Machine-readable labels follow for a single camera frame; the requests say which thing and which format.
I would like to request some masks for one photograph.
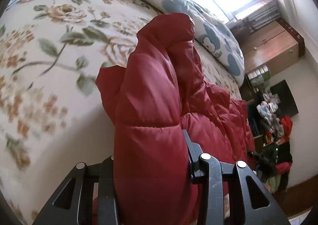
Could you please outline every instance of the round metal cap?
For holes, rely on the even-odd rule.
[[[85,163],[83,163],[83,162],[77,163],[77,165],[76,165],[77,169],[82,169],[84,167],[85,167]]]
[[[201,158],[205,159],[205,160],[208,160],[211,158],[211,155],[209,153],[202,153],[201,154]]]
[[[238,166],[240,168],[245,168],[246,167],[246,163],[244,161],[240,160],[240,161],[238,161]]]

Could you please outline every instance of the bed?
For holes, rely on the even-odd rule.
[[[240,99],[244,59],[235,38],[189,0],[17,0],[2,15],[0,189],[23,224],[76,163],[112,155],[114,128],[96,76],[125,67],[136,33],[169,12],[192,17],[205,79]]]

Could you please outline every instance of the red puffer jacket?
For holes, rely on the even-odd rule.
[[[193,35],[188,15],[157,16],[138,32],[126,68],[98,74],[102,103],[115,125],[114,186],[125,225],[197,219],[200,189],[189,180],[182,129],[219,161],[247,161],[246,148],[254,150],[246,102],[203,81]]]

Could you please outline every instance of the wooden baseboard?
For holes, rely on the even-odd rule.
[[[291,217],[314,206],[318,202],[318,175],[283,192],[273,194],[287,217]]]

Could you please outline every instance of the wooden cabinet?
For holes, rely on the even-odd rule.
[[[245,73],[267,65],[273,76],[298,61],[299,44],[293,38],[294,35],[290,34],[290,32],[296,31],[285,23],[279,24],[274,21],[251,34],[241,45],[245,60]]]

